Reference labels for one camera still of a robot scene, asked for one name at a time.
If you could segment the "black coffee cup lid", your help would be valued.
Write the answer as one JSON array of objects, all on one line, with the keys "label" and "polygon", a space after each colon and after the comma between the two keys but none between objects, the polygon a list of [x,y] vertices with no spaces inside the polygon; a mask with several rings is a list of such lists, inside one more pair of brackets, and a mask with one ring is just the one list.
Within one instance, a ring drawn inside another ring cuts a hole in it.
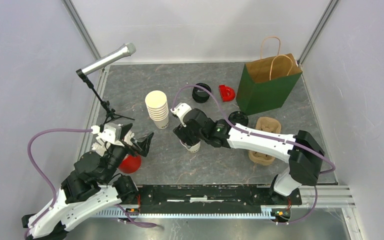
[{"label": "black coffee cup lid", "polygon": [[240,124],[242,126],[247,127],[249,124],[249,118],[248,116],[240,110],[233,111],[229,114],[228,120],[233,124]]}]

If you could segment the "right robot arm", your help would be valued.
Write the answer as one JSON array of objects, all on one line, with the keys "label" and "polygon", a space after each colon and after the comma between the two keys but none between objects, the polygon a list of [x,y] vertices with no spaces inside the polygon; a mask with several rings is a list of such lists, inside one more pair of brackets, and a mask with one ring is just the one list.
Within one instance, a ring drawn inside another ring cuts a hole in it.
[{"label": "right robot arm", "polygon": [[306,131],[298,134],[276,134],[252,129],[225,119],[213,121],[198,108],[181,103],[171,110],[180,121],[173,130],[181,144],[190,152],[201,142],[214,148],[241,149],[262,153],[288,164],[278,174],[269,189],[269,199],[282,204],[301,186],[316,186],[324,153],[320,145]]}]

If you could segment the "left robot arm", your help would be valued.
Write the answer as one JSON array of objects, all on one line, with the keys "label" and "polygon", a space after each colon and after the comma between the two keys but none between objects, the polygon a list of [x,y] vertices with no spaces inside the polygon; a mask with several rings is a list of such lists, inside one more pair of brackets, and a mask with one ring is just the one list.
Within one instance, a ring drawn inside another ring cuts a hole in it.
[{"label": "left robot arm", "polygon": [[89,129],[72,129],[73,133],[92,133],[96,142],[92,150],[74,163],[74,169],[55,188],[33,159],[32,144],[38,137],[53,132],[70,132],[69,128],[55,128],[34,135],[27,145],[32,165],[50,186],[52,199],[39,212],[22,217],[26,240],[63,240],[67,234],[96,213],[117,204],[133,203],[139,190],[128,175],[116,171],[127,156],[148,155],[154,132],[136,139],[132,124],[106,123]]}]

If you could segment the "white paper cup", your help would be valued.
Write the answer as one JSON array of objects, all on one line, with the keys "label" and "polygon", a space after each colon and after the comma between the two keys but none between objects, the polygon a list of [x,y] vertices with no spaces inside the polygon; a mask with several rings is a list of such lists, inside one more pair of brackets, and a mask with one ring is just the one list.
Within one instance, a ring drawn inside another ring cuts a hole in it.
[{"label": "white paper cup", "polygon": [[196,144],[188,145],[185,142],[180,141],[180,143],[183,145],[183,147],[188,150],[190,153],[196,153],[200,150],[201,142],[199,141]]}]

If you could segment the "green paper bag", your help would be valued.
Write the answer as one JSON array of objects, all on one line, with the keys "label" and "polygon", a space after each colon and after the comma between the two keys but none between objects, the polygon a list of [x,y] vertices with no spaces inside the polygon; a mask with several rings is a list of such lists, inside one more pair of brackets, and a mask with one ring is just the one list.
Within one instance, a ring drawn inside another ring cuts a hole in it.
[{"label": "green paper bag", "polygon": [[246,115],[281,108],[303,73],[291,53],[280,54],[279,37],[268,36],[262,44],[268,39],[278,40],[277,55],[263,58],[260,49],[260,59],[244,64],[236,91],[237,105]]}]

